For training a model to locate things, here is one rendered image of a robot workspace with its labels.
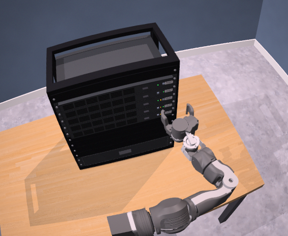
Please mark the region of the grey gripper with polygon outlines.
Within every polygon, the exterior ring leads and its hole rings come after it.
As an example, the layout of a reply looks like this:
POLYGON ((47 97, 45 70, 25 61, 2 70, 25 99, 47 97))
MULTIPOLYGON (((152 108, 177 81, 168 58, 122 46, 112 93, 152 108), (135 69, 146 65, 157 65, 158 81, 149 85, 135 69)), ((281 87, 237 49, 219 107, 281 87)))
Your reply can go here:
POLYGON ((196 138, 192 137, 192 134, 195 134, 195 131, 198 129, 199 121, 194 117, 193 107, 187 103, 186 115, 184 118, 177 118, 173 121, 172 124, 168 123, 168 119, 165 116, 165 111, 161 110, 161 121, 164 124, 166 133, 172 137, 172 139, 177 142, 183 142, 184 138, 187 136, 187 145, 194 146, 196 144, 196 138))

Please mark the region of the black server rack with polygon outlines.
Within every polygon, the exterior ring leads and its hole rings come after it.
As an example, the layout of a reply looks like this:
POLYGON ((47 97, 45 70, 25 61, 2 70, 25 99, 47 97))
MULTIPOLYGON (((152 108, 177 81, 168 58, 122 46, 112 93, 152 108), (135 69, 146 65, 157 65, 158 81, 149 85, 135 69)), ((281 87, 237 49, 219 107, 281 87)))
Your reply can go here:
POLYGON ((80 170, 174 147, 180 60, 156 23, 102 32, 47 48, 46 93, 80 170), (54 54, 150 32, 71 53, 54 54), (159 42, 167 56, 159 52, 159 42), (55 79, 55 83, 54 83, 55 79))

